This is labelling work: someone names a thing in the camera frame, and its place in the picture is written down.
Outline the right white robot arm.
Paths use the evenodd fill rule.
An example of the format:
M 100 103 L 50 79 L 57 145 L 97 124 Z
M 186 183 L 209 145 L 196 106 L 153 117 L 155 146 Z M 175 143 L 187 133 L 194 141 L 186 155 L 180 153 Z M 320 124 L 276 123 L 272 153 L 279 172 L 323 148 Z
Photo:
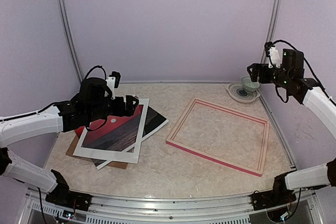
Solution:
M 284 185 L 269 192 L 273 205 L 281 204 L 289 190 L 335 186 L 335 105 L 318 82 L 303 71 L 269 68 L 254 63 L 248 68 L 252 80 L 261 83 L 262 96 L 275 113 L 299 168 L 282 176 Z

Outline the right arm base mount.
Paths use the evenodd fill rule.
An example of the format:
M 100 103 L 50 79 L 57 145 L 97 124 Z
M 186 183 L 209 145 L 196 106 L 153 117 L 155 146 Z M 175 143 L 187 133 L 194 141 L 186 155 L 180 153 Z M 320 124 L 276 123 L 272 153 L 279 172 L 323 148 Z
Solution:
M 289 172 L 286 172 L 276 176 L 271 190 L 262 192 L 256 190 L 251 194 L 254 211 L 284 205 L 297 200 L 294 190 L 289 190 L 286 187 L 285 176 L 288 174 Z

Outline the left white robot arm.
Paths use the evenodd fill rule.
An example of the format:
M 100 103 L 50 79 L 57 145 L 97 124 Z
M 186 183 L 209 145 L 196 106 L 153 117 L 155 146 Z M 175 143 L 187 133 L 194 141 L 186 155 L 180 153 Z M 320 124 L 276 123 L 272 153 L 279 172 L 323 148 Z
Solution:
M 69 205 L 74 195 L 59 172 L 41 168 L 19 157 L 9 147 L 43 135 L 65 133 L 80 127 L 88 129 L 90 123 L 107 121 L 109 116 L 132 116 L 139 99 L 132 95 L 115 96 L 118 85 L 113 75 L 105 79 L 86 78 L 70 100 L 53 102 L 27 114 L 2 117 L 1 176 L 38 187 L 52 193 L 60 204 Z

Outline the white photo mat border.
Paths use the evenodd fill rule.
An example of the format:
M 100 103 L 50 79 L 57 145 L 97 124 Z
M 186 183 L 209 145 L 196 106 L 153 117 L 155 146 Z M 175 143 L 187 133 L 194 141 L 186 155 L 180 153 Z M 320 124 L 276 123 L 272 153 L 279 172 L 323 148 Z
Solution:
M 137 164 L 149 99 L 140 99 L 131 117 L 108 117 L 108 122 L 95 131 L 83 130 L 74 156 Z

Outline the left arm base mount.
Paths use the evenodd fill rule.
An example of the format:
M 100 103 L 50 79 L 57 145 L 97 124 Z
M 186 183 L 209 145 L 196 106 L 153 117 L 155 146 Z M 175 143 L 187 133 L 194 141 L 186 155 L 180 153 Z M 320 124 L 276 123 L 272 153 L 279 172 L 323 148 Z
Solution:
M 55 205 L 68 207 L 73 210 L 88 211 L 92 196 L 86 193 L 71 191 L 64 177 L 60 172 L 51 170 L 56 177 L 57 185 L 46 195 L 46 201 Z

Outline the pink wooden picture frame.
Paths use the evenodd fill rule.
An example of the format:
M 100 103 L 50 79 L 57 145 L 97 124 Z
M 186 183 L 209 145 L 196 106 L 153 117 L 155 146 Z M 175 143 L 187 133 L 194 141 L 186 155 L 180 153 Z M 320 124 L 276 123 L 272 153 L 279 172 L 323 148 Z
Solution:
M 195 156 L 262 176 L 270 123 L 225 106 L 193 98 L 166 139 Z

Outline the red sunset sea photo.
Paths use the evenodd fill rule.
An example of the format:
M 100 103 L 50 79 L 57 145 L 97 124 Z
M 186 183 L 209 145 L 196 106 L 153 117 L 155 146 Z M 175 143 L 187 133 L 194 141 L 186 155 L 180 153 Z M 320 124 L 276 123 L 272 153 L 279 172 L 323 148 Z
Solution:
M 107 122 L 108 117 L 106 120 L 96 120 L 92 122 L 88 129 L 85 127 L 81 127 L 77 130 L 75 130 L 76 134 L 78 135 L 78 138 L 80 138 L 82 132 L 84 129 L 87 131 L 95 131 L 100 128 L 102 128 Z M 153 108 L 148 106 L 148 111 L 146 114 L 146 120 L 145 120 L 145 127 L 143 131 L 143 137 L 142 142 L 152 136 L 154 133 L 156 133 L 158 130 L 160 130 L 163 126 L 165 126 L 168 123 L 168 119 L 166 119 L 164 116 L 162 116 L 159 112 L 156 112 Z

